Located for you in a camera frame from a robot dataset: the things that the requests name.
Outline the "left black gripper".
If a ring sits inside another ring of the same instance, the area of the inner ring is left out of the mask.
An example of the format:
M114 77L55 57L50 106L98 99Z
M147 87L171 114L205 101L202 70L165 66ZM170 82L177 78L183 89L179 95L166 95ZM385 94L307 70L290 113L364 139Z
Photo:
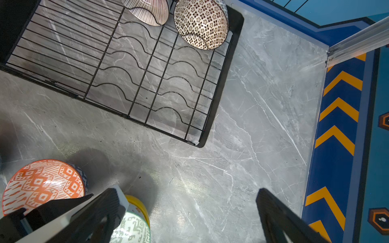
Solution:
M1 218L1 242L15 243L48 224L74 207L89 200L93 194L80 198L55 199L27 213L26 206Z

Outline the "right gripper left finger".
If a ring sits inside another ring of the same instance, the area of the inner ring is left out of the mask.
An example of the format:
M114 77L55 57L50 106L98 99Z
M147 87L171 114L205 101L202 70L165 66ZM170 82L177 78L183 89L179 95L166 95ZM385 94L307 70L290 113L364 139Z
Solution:
M128 206L122 190L109 187L52 221L54 232L47 242L108 243Z

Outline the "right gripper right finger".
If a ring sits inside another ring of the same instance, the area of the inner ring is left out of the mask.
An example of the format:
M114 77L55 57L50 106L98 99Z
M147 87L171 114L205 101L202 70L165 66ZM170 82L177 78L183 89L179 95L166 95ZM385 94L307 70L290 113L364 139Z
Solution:
M256 204L267 243L327 242L266 188L259 190Z

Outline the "orange patterned bowl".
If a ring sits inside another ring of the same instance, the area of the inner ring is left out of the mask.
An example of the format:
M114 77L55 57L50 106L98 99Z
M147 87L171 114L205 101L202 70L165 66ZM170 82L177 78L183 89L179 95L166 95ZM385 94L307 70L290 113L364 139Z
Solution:
M2 197L6 216L25 208L25 214L55 199L79 198L88 194L83 170L59 160L39 160L19 171L8 182Z

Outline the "brown dotted bowl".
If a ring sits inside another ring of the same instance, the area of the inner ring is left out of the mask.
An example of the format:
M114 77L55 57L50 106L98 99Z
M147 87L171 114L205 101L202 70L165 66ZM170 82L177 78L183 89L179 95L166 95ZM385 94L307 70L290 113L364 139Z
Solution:
M179 35L191 46L214 50L227 39L227 5L219 0L182 0L174 9L174 23Z

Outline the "pink striped bowl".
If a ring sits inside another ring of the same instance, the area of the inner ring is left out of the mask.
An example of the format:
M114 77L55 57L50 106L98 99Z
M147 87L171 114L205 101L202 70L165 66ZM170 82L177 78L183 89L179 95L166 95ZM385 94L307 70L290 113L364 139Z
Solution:
M123 6L141 22L150 26L164 25L169 17L166 0L120 0Z

